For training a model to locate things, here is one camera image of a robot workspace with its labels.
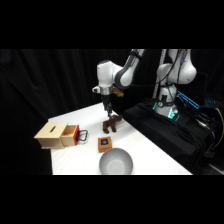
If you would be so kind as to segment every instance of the wooden box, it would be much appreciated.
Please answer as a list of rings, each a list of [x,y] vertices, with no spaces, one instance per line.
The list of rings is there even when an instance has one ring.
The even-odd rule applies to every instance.
[[[78,144],[78,131],[79,125],[48,122],[34,138],[39,141],[42,149],[63,149]]]
[[[100,153],[112,149],[112,141],[110,137],[98,139],[98,150]]]

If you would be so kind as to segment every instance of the box lid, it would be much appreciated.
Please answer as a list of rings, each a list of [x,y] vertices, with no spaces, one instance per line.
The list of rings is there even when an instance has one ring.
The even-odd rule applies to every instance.
[[[35,139],[41,138],[60,138],[68,123],[53,123],[48,122],[34,137]]]

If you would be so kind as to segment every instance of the open drawer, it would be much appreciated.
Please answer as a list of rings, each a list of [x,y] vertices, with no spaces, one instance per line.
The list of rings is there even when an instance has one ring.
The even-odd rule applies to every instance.
[[[78,132],[79,125],[48,122],[34,138],[39,141],[42,149],[63,149],[78,144]]]

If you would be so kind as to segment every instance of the black background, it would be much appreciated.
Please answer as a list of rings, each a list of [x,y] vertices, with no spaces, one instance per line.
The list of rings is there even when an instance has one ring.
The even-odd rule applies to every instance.
[[[92,93],[98,85],[97,64],[111,60],[123,66],[130,50],[1,49],[0,172],[52,174],[50,151],[41,150],[33,137],[49,118],[100,103]],[[161,50],[147,50],[135,84],[155,82]],[[192,62],[208,74],[208,92],[224,97],[224,49],[193,49]],[[124,98],[113,97],[114,110],[123,114],[152,93],[153,87],[132,87]]]

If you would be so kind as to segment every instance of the white bowl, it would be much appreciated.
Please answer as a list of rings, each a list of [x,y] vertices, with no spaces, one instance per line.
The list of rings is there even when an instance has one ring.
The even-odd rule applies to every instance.
[[[131,175],[133,160],[123,149],[110,149],[100,159],[100,171],[103,175]]]

